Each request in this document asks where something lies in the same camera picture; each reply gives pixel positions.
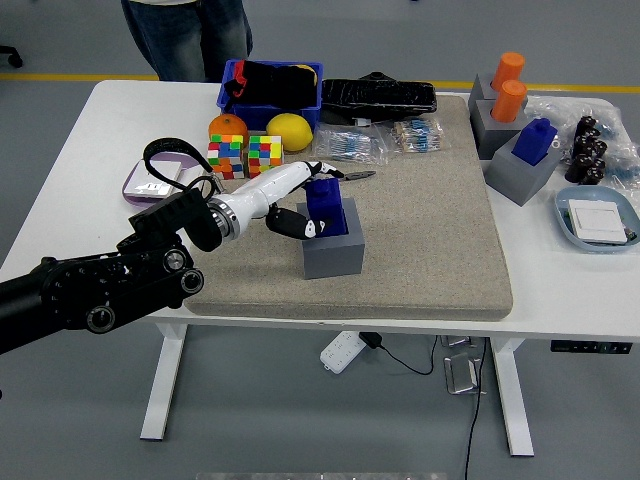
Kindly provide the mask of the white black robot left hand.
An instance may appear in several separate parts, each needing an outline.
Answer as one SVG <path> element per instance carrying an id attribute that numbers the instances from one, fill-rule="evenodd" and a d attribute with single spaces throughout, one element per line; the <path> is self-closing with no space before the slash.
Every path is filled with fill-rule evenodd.
<path id="1" fill-rule="evenodd" d="M 277 202 L 309 183 L 318 174 L 343 178 L 344 174 L 328 163 L 296 161 L 259 174 L 227 194 L 208 200 L 224 241 L 239 238 L 252 219 L 264 218 L 269 230 L 280 235 L 307 240 L 322 233 L 327 220 L 311 220 L 296 211 L 283 209 Z"/>

